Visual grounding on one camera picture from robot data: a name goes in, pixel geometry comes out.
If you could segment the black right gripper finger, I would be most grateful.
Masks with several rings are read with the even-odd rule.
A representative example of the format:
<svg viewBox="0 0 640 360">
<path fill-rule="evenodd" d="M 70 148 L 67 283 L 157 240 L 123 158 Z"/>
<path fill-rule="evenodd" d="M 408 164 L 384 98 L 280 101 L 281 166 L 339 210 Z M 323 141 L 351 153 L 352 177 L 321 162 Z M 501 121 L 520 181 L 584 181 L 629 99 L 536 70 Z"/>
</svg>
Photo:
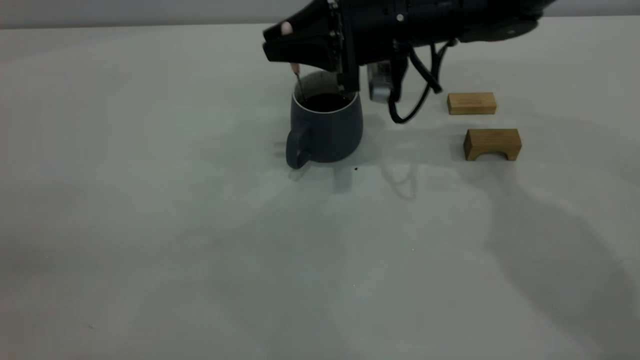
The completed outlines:
<svg viewBox="0 0 640 360">
<path fill-rule="evenodd" d="M 322 36 L 287 34 L 263 43 L 270 62 L 311 66 L 326 71 L 336 70 L 336 59 L 329 41 Z"/>
<path fill-rule="evenodd" d="M 308 37 L 324 37 L 332 44 L 331 30 L 329 2 L 327 0 L 312 0 L 297 13 L 264 30 L 263 39 L 266 42 L 282 35 L 300 34 Z"/>
</svg>

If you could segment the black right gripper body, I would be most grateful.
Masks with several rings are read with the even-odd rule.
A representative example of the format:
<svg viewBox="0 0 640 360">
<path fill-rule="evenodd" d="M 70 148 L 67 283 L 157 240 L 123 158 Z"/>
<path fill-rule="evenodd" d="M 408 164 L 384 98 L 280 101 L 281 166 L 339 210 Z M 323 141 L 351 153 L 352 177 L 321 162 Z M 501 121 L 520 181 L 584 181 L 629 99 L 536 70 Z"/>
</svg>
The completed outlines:
<svg viewBox="0 0 640 360">
<path fill-rule="evenodd" d="M 462 5 L 457 0 L 331 0 L 332 51 L 338 88 L 359 91 L 358 69 L 371 68 L 372 88 L 402 91 L 409 63 L 427 84 L 441 86 L 416 48 L 458 38 Z"/>
</svg>

